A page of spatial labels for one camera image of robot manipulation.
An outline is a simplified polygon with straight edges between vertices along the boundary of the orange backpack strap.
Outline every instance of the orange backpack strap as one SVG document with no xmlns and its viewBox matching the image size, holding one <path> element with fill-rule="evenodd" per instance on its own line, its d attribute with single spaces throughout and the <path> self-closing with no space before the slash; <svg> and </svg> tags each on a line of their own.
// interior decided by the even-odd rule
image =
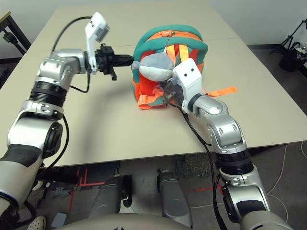
<svg viewBox="0 0 307 230">
<path fill-rule="evenodd" d="M 179 45 L 180 60 L 184 62 L 189 58 L 189 50 L 186 45 Z"/>
<path fill-rule="evenodd" d="M 167 55 L 172 59 L 174 65 L 176 65 L 176 54 L 174 45 L 166 47 Z"/>
<path fill-rule="evenodd" d="M 155 88 L 153 90 L 154 96 L 148 96 L 148 95 L 140 95 L 139 101 L 138 101 L 138 106 L 141 109 L 147 110 L 152 107 L 152 105 L 159 97 L 163 97 L 163 91 L 161 89 Z"/>
<path fill-rule="evenodd" d="M 225 88 L 225 89 L 212 91 L 212 92 L 208 93 L 208 95 L 210 97 L 218 97 L 218 96 L 222 96 L 222 95 L 226 95 L 226 94 L 230 94 L 230 93 L 234 93 L 234 92 L 238 92 L 238 89 L 235 86 L 231 86 L 231 87 L 228 87 L 228 88 Z"/>
</svg>

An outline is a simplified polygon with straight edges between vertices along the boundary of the backpack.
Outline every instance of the backpack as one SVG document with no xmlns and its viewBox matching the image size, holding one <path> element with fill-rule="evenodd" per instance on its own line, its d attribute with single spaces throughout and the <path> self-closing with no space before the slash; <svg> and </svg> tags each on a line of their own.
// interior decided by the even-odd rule
<svg viewBox="0 0 307 230">
<path fill-rule="evenodd" d="M 135 61 L 144 57 L 164 52 L 177 66 L 188 58 L 194 59 L 200 72 L 208 46 L 202 41 L 201 34 L 189 25 L 165 25 L 148 31 L 137 43 L 133 56 Z M 145 78 L 138 69 L 133 69 L 132 90 L 138 106 L 150 109 L 163 105 L 163 90 L 159 82 Z"/>
</svg>

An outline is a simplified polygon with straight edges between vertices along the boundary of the black cord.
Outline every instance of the black cord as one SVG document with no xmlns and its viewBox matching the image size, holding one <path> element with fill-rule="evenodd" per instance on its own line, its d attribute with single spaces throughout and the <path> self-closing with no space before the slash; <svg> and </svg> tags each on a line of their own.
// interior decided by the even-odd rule
<svg viewBox="0 0 307 230">
<path fill-rule="evenodd" d="M 44 174 L 46 174 L 46 172 L 48 172 L 49 170 L 52 169 L 52 167 L 59 161 L 59 159 L 63 156 L 67 146 L 68 146 L 68 142 L 69 142 L 69 127 L 68 127 L 68 123 L 66 120 L 65 115 L 63 115 L 63 120 L 64 120 L 64 124 L 65 124 L 65 128 L 66 128 L 66 141 L 65 141 L 65 145 L 64 148 L 62 149 L 62 152 L 58 155 L 58 157 L 52 162 L 51 165 L 49 165 L 45 170 L 43 170 L 38 176 L 37 178 L 39 179 L 40 177 L 42 177 Z"/>
<path fill-rule="evenodd" d="M 87 87 L 86 87 L 86 90 L 81 90 L 81 89 L 79 89 L 79 88 L 77 88 L 77 87 L 75 87 L 75 86 L 70 86 L 72 89 L 74 89 L 74 90 L 77 90 L 77 91 L 79 91 L 79 92 L 83 92 L 83 93 L 87 93 L 88 91 L 89 91 L 89 89 L 90 89 L 90 83 L 91 83 L 91 73 L 90 73 L 90 71 L 88 70 L 87 71 Z"/>
<path fill-rule="evenodd" d="M 80 17 L 80 18 L 76 18 L 74 20 L 72 20 L 70 23 L 68 23 L 63 29 L 62 31 L 60 32 L 60 34 L 58 35 L 53 47 L 52 47 L 52 50 L 51 50 L 51 53 L 54 52 L 54 50 L 56 49 L 56 46 L 59 42 L 59 39 L 62 37 L 63 33 L 67 30 L 68 27 L 71 26 L 71 24 L 75 23 L 76 21 L 79 21 L 79 20 L 83 20 L 83 19 L 91 19 L 91 16 L 84 16 L 84 17 Z"/>
<path fill-rule="evenodd" d="M 76 18 L 76 19 L 72 20 L 70 23 L 68 23 L 68 24 L 62 29 L 62 31 L 60 32 L 60 34 L 58 35 L 58 37 L 57 37 L 57 39 L 56 39 L 56 41 L 55 41 L 55 43 L 54 43 L 54 45 L 53 45 L 53 47 L 52 47 L 51 53 L 55 51 L 56 46 L 57 46 L 57 44 L 58 44 L 60 38 L 62 37 L 63 33 L 67 30 L 67 28 L 70 27 L 74 22 L 77 22 L 77 21 L 83 20 L 83 19 L 91 19 L 91 16 L 84 16 L 84 17 Z M 79 89 L 79 88 L 77 88 L 77 87 L 75 87 L 75 86 L 72 86 L 72 85 L 71 85 L 70 87 L 71 87 L 72 89 L 75 89 L 75 90 L 79 91 L 79 92 L 87 93 L 87 92 L 89 91 L 89 88 L 90 88 L 90 81 L 91 81 L 90 75 L 91 75 L 90 72 L 87 71 L 87 88 L 86 88 L 86 90 L 81 90 L 81 89 Z"/>
<path fill-rule="evenodd" d="M 31 217 L 30 217 L 30 219 L 24 220 L 22 222 L 17 222 L 15 224 L 15 226 L 14 226 L 14 229 L 17 229 L 17 228 L 19 228 L 19 227 L 21 227 L 23 225 L 29 224 L 29 223 L 31 223 L 36 218 L 36 210 L 35 210 L 35 208 L 27 200 L 25 200 L 24 205 L 30 211 Z"/>
<path fill-rule="evenodd" d="M 188 117 L 188 114 L 185 114 L 181 107 L 178 106 L 178 105 L 175 105 L 175 104 L 172 104 L 169 102 L 169 100 L 167 99 L 166 95 L 163 94 L 163 97 L 166 101 L 167 104 L 169 104 L 170 106 L 172 107 L 175 107 L 177 109 L 179 109 L 179 111 L 181 112 L 181 114 L 183 115 L 185 121 L 187 122 L 188 126 L 191 128 L 192 132 L 195 134 L 195 136 L 197 137 L 197 139 L 201 142 L 201 144 L 205 147 L 206 151 L 207 151 L 207 155 L 208 155 L 208 158 L 209 158 L 209 163 L 210 163 L 210 169 L 211 169 L 211 179 L 212 179 L 212 187 L 213 187 L 213 209 L 214 209 L 214 214 L 215 214 L 215 217 L 216 217 L 216 220 L 217 220 L 217 223 L 220 227 L 221 230 L 227 230 L 227 227 L 223 221 L 223 218 L 221 217 L 221 214 L 220 214 L 220 211 L 217 207 L 217 200 L 216 200 L 216 188 L 217 188 L 217 185 L 218 185 L 218 181 L 221 177 L 221 175 L 219 175 L 217 181 L 215 182 L 214 180 L 214 168 L 213 168 L 213 160 L 212 160 L 212 156 L 211 156 L 211 153 L 207 147 L 207 145 L 211 146 L 210 144 L 208 144 L 198 133 L 197 131 L 195 130 L 195 128 L 192 126 L 192 124 L 190 123 L 189 121 L 189 117 Z"/>
</svg>

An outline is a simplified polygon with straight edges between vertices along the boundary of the white wall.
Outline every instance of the white wall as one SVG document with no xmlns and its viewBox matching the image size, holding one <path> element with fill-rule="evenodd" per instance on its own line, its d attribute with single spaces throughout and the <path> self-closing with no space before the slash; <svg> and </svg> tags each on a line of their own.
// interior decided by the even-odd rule
<svg viewBox="0 0 307 230">
<path fill-rule="evenodd" d="M 0 15 L 11 11 L 22 31 L 33 42 L 58 6 L 127 1 L 138 0 L 0 0 Z M 297 22 L 307 17 L 307 0 L 209 1 L 248 45 L 280 43 Z M 20 56 L 12 44 L 0 38 L 0 58 Z"/>
</svg>

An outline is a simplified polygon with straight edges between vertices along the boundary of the gray plush keychain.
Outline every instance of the gray plush keychain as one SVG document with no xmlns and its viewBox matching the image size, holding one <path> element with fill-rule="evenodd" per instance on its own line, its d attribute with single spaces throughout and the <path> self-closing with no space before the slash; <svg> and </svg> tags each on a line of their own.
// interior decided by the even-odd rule
<svg viewBox="0 0 307 230">
<path fill-rule="evenodd" d="M 156 53 L 144 57 L 141 62 L 134 61 L 132 69 L 139 69 L 140 73 L 152 81 L 165 81 L 172 77 L 174 63 L 167 53 Z"/>
</svg>

